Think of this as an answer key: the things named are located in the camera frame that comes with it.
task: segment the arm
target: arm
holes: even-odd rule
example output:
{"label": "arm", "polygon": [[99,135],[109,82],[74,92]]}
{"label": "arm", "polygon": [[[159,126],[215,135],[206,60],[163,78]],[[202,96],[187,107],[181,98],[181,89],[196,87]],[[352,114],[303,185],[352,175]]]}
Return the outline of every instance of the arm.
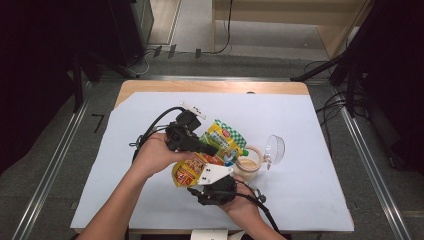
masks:
{"label": "arm", "polygon": [[147,179],[171,163],[191,157],[189,152],[169,151],[165,138],[156,133],[143,144],[112,195],[77,239],[122,239]]}
{"label": "arm", "polygon": [[[237,184],[237,192],[252,196],[251,191],[243,184]],[[233,201],[220,206],[220,208],[228,214],[237,226],[246,231],[253,239],[285,239],[263,221],[258,207],[243,197],[237,196]]]}

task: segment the snack bag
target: snack bag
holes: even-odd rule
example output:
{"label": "snack bag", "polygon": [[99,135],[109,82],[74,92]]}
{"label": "snack bag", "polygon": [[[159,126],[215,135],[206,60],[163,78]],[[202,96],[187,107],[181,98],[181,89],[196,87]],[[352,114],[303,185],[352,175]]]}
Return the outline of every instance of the snack bag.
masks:
{"label": "snack bag", "polygon": [[231,127],[216,119],[200,140],[218,148],[215,156],[195,153],[191,159],[176,163],[172,178],[177,187],[189,187],[197,183],[206,163],[231,166],[244,153],[246,140]]}

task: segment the table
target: table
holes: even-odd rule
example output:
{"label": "table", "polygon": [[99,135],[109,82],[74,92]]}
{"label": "table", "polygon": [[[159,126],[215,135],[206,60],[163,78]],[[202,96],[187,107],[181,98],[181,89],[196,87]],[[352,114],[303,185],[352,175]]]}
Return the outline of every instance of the table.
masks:
{"label": "table", "polygon": [[[355,26],[370,11],[370,0],[234,0],[231,21],[317,25],[330,59],[336,57]],[[213,0],[212,52],[215,20],[228,20],[230,0]]]}
{"label": "table", "polygon": [[[269,171],[263,166],[253,182],[267,196],[265,205],[282,232],[353,231],[306,85],[182,80],[131,80],[122,85],[71,228],[80,232],[88,224],[130,167],[134,149],[128,143],[135,141],[158,115],[181,100],[208,115],[196,129],[198,135],[218,118],[238,130],[248,144],[254,146],[265,146],[271,134],[283,137],[286,142],[283,161]],[[167,115],[158,124],[169,123],[176,115]],[[176,188],[171,180],[171,168],[147,181],[130,220],[130,232],[239,229],[216,206],[202,206],[188,191]]]}

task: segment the white paper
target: white paper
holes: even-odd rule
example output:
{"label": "white paper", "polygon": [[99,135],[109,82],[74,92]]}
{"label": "white paper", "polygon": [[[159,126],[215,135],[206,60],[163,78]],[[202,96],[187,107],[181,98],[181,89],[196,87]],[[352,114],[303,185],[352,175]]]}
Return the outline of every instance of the white paper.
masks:
{"label": "white paper", "polygon": [[[185,101],[207,115],[195,130],[200,136],[220,119],[263,150],[268,137],[280,136],[280,164],[259,170],[252,183],[267,197],[277,226],[284,231],[353,231],[353,222],[332,164],[311,99],[307,95],[140,92],[111,114],[97,159],[71,228],[85,228],[131,165],[135,142],[165,110]],[[174,121],[179,111],[158,125]],[[202,206],[176,188],[172,166],[149,179],[130,221],[132,229],[239,228],[217,206]]]}

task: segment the metal frame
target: metal frame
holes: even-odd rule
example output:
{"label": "metal frame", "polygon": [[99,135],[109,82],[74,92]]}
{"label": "metal frame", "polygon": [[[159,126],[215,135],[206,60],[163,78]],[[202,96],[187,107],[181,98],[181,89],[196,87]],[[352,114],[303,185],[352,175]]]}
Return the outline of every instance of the metal frame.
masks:
{"label": "metal frame", "polygon": [[[252,82],[290,82],[289,78],[248,78],[248,77],[209,77],[209,76],[150,76],[149,80],[215,80],[215,81],[252,81]],[[327,79],[314,79],[309,81],[307,85],[329,85]],[[87,105],[92,93],[94,85],[87,82],[85,86],[85,99],[78,112],[74,113],[69,125],[67,126],[59,145],[53,154],[53,157],[48,165],[43,178],[41,179],[36,192],[32,196],[25,213],[19,223],[18,228],[13,236],[13,239],[27,239],[31,233],[32,227],[41,212],[45,200],[47,199],[48,193],[54,180],[58,174],[58,171],[62,165],[62,162],[66,156],[67,150],[72,142],[72,139],[81,123],[84,113],[87,109]],[[354,143],[357,147],[359,155],[363,161],[364,167],[370,177],[370,181],[374,187],[377,197],[382,205],[382,208],[386,214],[388,222],[393,230],[396,239],[412,239],[409,231],[406,227],[405,222],[402,219],[401,213],[397,208],[397,205],[386,186],[383,177],[381,176],[377,165],[372,157],[370,150],[362,136],[356,119],[352,118],[346,108],[342,110],[343,118],[346,122]]]}
{"label": "metal frame", "polygon": [[396,239],[412,239],[396,202],[384,182],[370,150],[368,149],[367,143],[362,136],[356,119],[350,116],[350,113],[346,108],[342,109],[342,115]]}
{"label": "metal frame", "polygon": [[87,82],[85,86],[86,98],[79,110],[72,115],[71,120],[68,126],[66,127],[65,133],[60,139],[59,145],[57,146],[53,157],[51,158],[50,163],[47,166],[47,169],[44,172],[40,183],[38,184],[37,190],[29,201],[28,206],[25,209],[24,215],[12,239],[28,239],[32,227],[34,226],[35,221],[37,220],[38,215],[41,212],[44,202],[46,201],[49,191],[59,172],[59,169],[62,165],[63,159],[66,156],[68,148],[72,143],[72,139],[81,123],[85,110],[87,109],[88,100],[90,99],[92,88],[92,84],[90,82]]}

